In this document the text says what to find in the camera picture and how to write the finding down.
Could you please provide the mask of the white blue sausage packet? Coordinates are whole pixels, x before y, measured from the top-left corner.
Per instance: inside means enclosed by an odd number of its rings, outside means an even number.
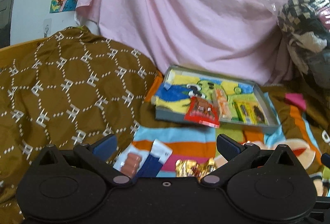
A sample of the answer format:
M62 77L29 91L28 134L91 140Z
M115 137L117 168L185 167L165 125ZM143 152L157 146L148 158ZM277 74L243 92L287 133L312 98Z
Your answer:
M131 179L153 178L158 175L172 155L172 149L154 140L150 150L139 150L129 145L116 159L113 167Z

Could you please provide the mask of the yellow snack bar packet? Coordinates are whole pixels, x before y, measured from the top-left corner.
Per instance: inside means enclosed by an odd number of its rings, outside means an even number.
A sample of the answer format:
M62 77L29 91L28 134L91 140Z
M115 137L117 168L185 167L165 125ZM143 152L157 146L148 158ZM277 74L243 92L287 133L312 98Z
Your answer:
M233 106L236 109L238 118L249 125L267 125L268 121L263 109L257 101L235 99Z

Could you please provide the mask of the gold foil snack packet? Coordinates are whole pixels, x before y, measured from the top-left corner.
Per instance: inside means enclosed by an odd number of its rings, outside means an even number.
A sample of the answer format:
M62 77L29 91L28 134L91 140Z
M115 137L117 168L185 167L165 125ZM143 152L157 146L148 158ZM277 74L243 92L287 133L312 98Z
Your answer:
M177 160L175 172L176 177L195 177L197 180L201 180L217 168L213 158L209 158L204 163L198 163L195 160Z

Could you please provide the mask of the red snack packet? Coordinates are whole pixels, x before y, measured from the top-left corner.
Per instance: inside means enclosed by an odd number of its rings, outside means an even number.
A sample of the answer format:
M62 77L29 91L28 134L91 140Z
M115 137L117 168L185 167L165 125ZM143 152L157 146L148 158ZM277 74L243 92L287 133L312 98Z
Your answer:
M184 120L208 127L218 128L219 116L214 106L201 97L191 97Z

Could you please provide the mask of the orange clear snack packet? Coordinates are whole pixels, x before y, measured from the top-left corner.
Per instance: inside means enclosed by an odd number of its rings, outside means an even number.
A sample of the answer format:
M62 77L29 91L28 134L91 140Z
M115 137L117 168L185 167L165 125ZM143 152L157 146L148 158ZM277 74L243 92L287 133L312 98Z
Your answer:
M213 91L212 100L214 107L217 109L219 118L231 120L232 113L225 92L222 89L215 89Z

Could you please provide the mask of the grey painted tray box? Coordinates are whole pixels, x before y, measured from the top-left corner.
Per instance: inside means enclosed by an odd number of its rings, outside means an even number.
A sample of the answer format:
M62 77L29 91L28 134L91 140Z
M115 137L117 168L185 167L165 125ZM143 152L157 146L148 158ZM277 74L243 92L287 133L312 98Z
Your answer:
M156 119L273 133L276 111L252 81L173 65L151 98Z

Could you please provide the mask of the colourful striped bedspread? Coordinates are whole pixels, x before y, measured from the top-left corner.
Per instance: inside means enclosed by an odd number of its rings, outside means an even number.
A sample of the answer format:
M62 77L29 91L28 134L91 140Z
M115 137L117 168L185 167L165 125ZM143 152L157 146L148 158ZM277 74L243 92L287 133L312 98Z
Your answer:
M265 91L265 99L275 112L279 128L270 134L264 132L227 129L221 125L218 129L206 126L178 125L174 122L158 121L154 116L151 103L153 95L169 107L179 107L187 112L190 100L183 90L197 90L204 93L207 87L215 89L220 81L208 81L202 77L177 75L171 89L179 96L179 100L170 101L165 94L167 90L158 91L160 78L157 78L143 103L141 123L133 128L133 142L129 152L140 156L151 151L154 140L159 140L172 150L171 156L160 169L158 176L175 177L179 160L190 160L195 164L203 164L214 159L218 167L226 160L217 150L216 140L220 133L227 135L240 144L254 143L261 149L273 150L279 144L289 145L312 178L319 196L329 196L329 169L321 164L321 155L329 152L329 125L325 116L299 93L291 93L283 86L271 86Z

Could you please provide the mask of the pink draped sheet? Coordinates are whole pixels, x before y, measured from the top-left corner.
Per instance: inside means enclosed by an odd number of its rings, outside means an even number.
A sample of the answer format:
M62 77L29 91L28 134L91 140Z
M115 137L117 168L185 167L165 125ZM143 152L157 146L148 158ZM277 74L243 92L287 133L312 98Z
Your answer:
M259 0L78 0L76 11L162 72L176 64L260 85L292 76L276 19Z

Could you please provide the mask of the plastic bag of clothes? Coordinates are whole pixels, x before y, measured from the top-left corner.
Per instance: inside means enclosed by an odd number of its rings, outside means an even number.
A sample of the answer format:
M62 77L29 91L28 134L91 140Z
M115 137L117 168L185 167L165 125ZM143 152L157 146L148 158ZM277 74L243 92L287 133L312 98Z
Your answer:
M288 0L277 19L301 75L329 89L329 0Z

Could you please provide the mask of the dark picture frame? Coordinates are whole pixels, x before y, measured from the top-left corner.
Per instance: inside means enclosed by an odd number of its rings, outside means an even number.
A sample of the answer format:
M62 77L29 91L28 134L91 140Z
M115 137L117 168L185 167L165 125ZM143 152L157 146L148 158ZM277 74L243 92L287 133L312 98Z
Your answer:
M14 0L0 1L0 48L10 45L13 2Z

